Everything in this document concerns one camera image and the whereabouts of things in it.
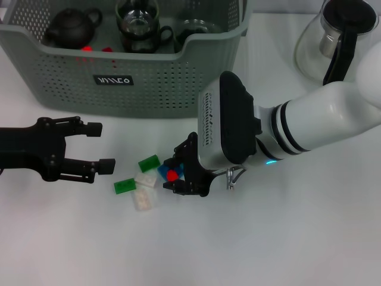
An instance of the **black handle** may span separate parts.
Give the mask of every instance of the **black handle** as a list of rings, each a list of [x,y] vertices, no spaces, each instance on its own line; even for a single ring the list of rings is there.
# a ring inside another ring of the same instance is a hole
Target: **black handle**
[[[172,38],[173,38],[173,30],[172,30],[172,28],[170,26],[164,26],[164,27],[162,27],[160,29],[160,37],[163,34],[163,32],[165,32],[165,31],[170,31],[171,35],[169,37],[165,38],[165,39],[161,39],[160,38],[160,43],[162,45],[167,45],[172,40]]]
[[[328,71],[324,77],[323,85],[344,80],[355,55],[356,43],[357,32],[349,27],[344,27]]]
[[[97,15],[97,18],[95,21],[93,21],[93,19],[90,17],[91,14]],[[93,22],[93,25],[95,28],[98,27],[102,23],[103,14],[102,14],[101,10],[99,10],[97,8],[91,8],[91,9],[86,10],[85,15],[90,18],[90,20],[91,20],[91,22]]]
[[[143,11],[147,11],[147,8],[148,8],[148,0],[140,0],[140,1],[137,1],[138,2],[138,7],[139,9],[143,10]]]

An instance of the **lego brick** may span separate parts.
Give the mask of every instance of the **lego brick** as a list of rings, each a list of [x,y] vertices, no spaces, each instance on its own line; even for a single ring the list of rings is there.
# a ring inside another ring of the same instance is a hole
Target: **lego brick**
[[[145,175],[143,173],[138,173],[135,177],[135,182],[137,184],[147,186],[148,188],[155,188],[157,178],[154,176]]]
[[[134,179],[128,179],[125,181],[114,183],[115,193],[117,195],[122,194],[124,192],[133,191],[136,189],[136,184]]]
[[[151,210],[157,203],[156,190],[138,185],[136,191],[131,192],[136,210]]]
[[[181,178],[184,175],[184,169],[181,168],[181,166],[174,168],[174,171],[177,173],[179,178]]]
[[[178,174],[174,170],[169,170],[167,172],[167,181],[168,182],[174,182],[179,178]]]
[[[102,52],[113,52],[113,49],[111,49],[109,46],[107,48],[102,49]]]
[[[156,155],[151,156],[150,158],[147,158],[143,161],[140,161],[139,167],[142,171],[142,173],[145,173],[149,170],[155,169],[160,166],[159,158]]]
[[[157,172],[159,172],[160,176],[162,176],[166,182],[167,182],[168,171],[169,171],[169,168],[165,165],[161,165],[159,168],[157,168]]]
[[[93,51],[91,46],[84,46],[81,50],[84,52],[92,52]]]

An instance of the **white table surface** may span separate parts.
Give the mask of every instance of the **white table surface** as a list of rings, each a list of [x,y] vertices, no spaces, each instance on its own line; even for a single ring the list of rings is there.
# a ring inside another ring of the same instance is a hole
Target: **white table surface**
[[[253,15],[234,71],[256,104],[316,88],[292,64],[311,18]],[[77,115],[41,106],[2,50],[0,102],[2,127]],[[115,173],[88,185],[6,170],[0,285],[380,285],[381,128],[246,172],[233,192],[224,178],[207,198],[158,188],[157,207],[138,212],[132,195],[115,195],[113,183],[133,177],[145,157],[170,157],[196,119],[80,115],[102,122],[103,134],[69,138],[67,157],[116,158]]]

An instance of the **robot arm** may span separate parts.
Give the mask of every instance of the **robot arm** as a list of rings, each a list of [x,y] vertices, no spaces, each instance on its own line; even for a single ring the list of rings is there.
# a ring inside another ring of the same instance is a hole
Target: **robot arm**
[[[253,105],[233,73],[225,72],[200,94],[198,108],[199,135],[191,134],[182,144],[191,145],[192,152],[183,149],[179,155],[176,148],[165,162],[184,163],[185,180],[164,188],[204,197],[218,175],[226,174],[232,188],[237,169],[251,170],[381,125],[381,43],[362,60],[355,83],[333,82],[277,107],[262,108]]]

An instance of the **cable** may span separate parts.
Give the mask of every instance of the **cable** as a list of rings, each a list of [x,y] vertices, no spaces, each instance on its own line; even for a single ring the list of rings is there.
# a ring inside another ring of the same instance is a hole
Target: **cable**
[[[242,171],[240,171],[240,172],[238,173],[238,175],[234,178],[234,180],[232,181],[232,183],[235,184],[236,181],[239,179],[239,177],[241,177],[241,175],[242,175],[243,173],[245,173],[245,172],[246,172],[245,169],[242,170]]]

